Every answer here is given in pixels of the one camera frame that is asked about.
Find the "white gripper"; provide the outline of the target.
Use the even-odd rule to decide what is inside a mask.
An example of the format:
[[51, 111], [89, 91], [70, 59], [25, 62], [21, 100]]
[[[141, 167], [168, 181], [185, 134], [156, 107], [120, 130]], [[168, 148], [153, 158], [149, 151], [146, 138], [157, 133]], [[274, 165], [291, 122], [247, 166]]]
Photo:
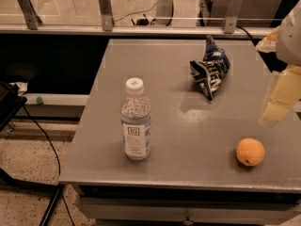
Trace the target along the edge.
[[256, 45], [259, 52], [277, 51], [277, 58], [290, 64], [272, 72], [261, 107], [259, 125], [273, 127], [301, 100], [301, 0], [282, 20], [280, 27]]

